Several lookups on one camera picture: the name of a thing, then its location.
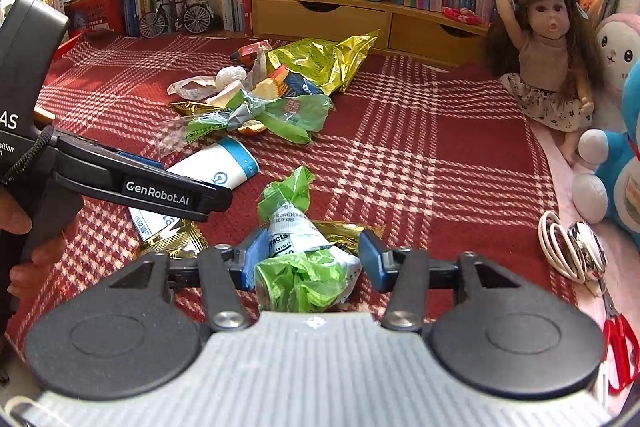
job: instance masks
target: pink and white bunny plush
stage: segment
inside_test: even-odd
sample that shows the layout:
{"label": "pink and white bunny plush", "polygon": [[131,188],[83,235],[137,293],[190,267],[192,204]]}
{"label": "pink and white bunny plush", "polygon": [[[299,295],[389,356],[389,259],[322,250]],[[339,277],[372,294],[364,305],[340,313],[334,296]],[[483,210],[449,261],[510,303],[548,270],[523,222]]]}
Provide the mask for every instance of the pink and white bunny plush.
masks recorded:
{"label": "pink and white bunny plush", "polygon": [[640,0],[620,0],[618,12],[600,23],[596,38],[604,65],[605,89],[594,93],[593,126],[624,132],[625,123],[620,113],[622,88],[640,57]]}

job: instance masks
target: blue plush toy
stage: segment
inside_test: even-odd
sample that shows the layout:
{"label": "blue plush toy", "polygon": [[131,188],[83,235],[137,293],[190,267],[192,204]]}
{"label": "blue plush toy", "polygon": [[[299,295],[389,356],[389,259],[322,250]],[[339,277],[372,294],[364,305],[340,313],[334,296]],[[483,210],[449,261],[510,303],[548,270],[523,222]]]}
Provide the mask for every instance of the blue plush toy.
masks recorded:
{"label": "blue plush toy", "polygon": [[590,129],[580,138],[578,152],[586,162],[598,165],[594,174],[574,178],[575,208],[588,223],[610,217],[628,230],[640,247],[640,60],[622,92],[622,117],[627,132]]}

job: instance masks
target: toy bicycle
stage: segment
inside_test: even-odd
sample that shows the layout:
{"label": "toy bicycle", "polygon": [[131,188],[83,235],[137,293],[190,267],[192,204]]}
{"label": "toy bicycle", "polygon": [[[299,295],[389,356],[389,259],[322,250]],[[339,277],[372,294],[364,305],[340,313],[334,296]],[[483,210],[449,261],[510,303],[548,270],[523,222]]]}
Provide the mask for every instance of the toy bicycle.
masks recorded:
{"label": "toy bicycle", "polygon": [[[153,39],[162,35],[169,28],[169,19],[163,9],[164,6],[169,7],[172,14],[173,26],[176,30],[185,28],[189,33],[200,34],[205,32],[211,26],[214,20],[214,13],[211,8],[204,2],[189,2],[189,0],[156,0],[155,12],[146,13],[138,23],[140,36],[145,39]],[[177,7],[182,6],[180,14],[177,14]]]}

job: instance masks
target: wooden drawer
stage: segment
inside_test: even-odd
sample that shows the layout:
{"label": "wooden drawer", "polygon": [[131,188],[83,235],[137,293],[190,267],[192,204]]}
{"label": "wooden drawer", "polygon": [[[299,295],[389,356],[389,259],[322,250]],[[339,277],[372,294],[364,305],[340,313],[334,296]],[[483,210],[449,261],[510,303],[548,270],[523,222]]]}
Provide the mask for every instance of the wooden drawer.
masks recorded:
{"label": "wooden drawer", "polygon": [[339,42],[379,30],[374,47],[386,48],[391,13],[381,10],[308,3],[295,0],[257,0],[257,35],[318,38]]}
{"label": "wooden drawer", "polygon": [[482,60],[484,37],[446,30],[440,24],[418,17],[394,13],[389,32],[389,49],[427,57],[444,67],[461,66]]}

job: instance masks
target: bicycle wheel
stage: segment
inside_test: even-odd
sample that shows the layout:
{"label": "bicycle wheel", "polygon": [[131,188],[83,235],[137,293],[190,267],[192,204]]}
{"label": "bicycle wheel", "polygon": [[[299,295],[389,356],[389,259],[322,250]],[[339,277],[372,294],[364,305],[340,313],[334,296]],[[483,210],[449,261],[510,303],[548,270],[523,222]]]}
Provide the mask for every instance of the bicycle wheel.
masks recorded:
{"label": "bicycle wheel", "polygon": [[145,39],[153,39],[158,35],[162,35],[168,28],[169,23],[163,13],[149,12],[145,14],[138,23],[140,36]]}
{"label": "bicycle wheel", "polygon": [[184,11],[182,21],[189,32],[202,33],[211,26],[211,12],[201,4],[193,4]]}

